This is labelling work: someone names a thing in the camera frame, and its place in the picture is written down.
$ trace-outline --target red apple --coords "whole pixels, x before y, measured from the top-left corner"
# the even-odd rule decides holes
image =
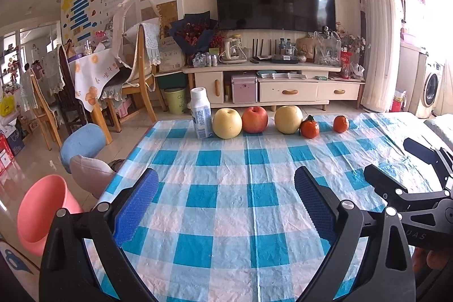
[[[242,114],[242,128],[248,133],[260,133],[267,127],[269,117],[262,107],[249,107]]]

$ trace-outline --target chair cushion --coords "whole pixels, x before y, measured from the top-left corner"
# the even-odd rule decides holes
[[[76,183],[97,199],[101,197],[115,175],[107,163],[82,155],[72,157],[69,166]]]
[[[424,123],[453,150],[453,114],[439,115],[425,120]]]
[[[64,168],[71,173],[69,162],[76,155],[95,157],[106,145],[106,136],[102,129],[93,123],[86,124],[69,136],[63,143],[60,159]]]

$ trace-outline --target blue and white tablecloth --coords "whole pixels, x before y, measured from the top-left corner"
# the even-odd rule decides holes
[[[364,180],[369,164],[409,192],[440,190],[433,169],[404,151],[407,137],[444,146],[413,115],[360,114],[342,134],[332,131],[334,118],[315,116],[321,133],[311,140],[283,135],[273,119],[262,134],[230,140],[198,140],[190,120],[149,130],[100,202],[111,202],[146,168],[158,172],[158,192],[123,249],[159,301],[294,302],[329,249],[294,189],[300,166],[367,210],[384,208]],[[337,296],[351,287],[365,246],[363,239]],[[88,251],[103,290],[115,295],[94,248]]]

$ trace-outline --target blue gripper pad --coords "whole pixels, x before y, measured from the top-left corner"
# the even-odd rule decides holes
[[[146,213],[157,193],[158,186],[159,176],[157,172],[148,168],[130,189],[132,193],[129,194],[114,220],[115,231],[113,232],[113,238],[118,247],[133,238],[144,213]]]
[[[301,166],[294,175],[294,186],[321,238],[333,245],[340,200],[330,188],[320,186],[309,170]]]

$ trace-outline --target white curtain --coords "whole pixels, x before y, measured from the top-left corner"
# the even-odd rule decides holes
[[[436,115],[453,114],[453,57],[448,57],[443,68],[442,82],[436,107]]]
[[[366,83],[362,105],[375,112],[390,109],[396,88],[402,18],[400,0],[362,0],[366,16]]]

